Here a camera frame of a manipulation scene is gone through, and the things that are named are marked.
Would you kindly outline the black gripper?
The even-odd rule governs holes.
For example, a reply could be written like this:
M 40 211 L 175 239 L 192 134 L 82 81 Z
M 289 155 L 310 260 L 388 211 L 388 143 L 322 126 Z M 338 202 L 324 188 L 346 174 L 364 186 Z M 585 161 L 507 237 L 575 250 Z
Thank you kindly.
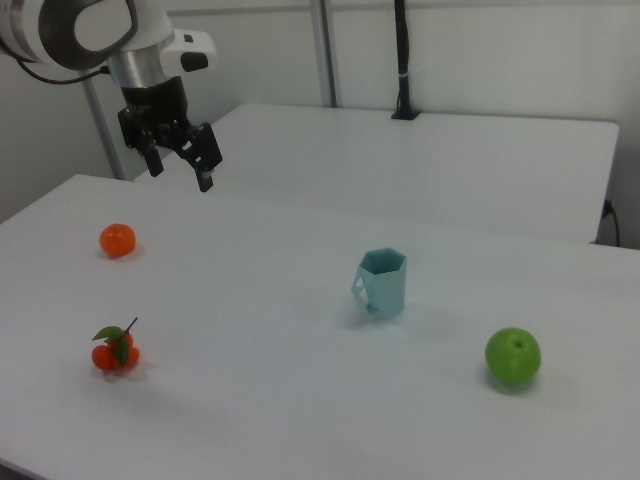
M 126 107 L 118 113 L 127 147 L 141 149 L 151 176 L 164 171 L 157 145 L 176 149 L 194 170 L 199 190 L 208 192 L 212 174 L 223 161 L 212 126 L 204 122 L 191 125 L 187 118 L 188 101 L 180 77 L 147 88 L 121 91 Z

